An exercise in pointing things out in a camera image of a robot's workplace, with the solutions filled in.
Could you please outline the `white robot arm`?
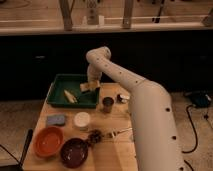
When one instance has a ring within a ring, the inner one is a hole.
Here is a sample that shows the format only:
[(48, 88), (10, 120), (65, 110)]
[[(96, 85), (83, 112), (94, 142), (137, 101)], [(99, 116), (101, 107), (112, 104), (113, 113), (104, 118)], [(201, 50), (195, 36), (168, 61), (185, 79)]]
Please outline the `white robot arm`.
[(167, 90), (110, 61), (106, 46), (86, 53), (89, 80), (105, 73), (130, 93), (129, 110), (138, 171), (186, 171)]

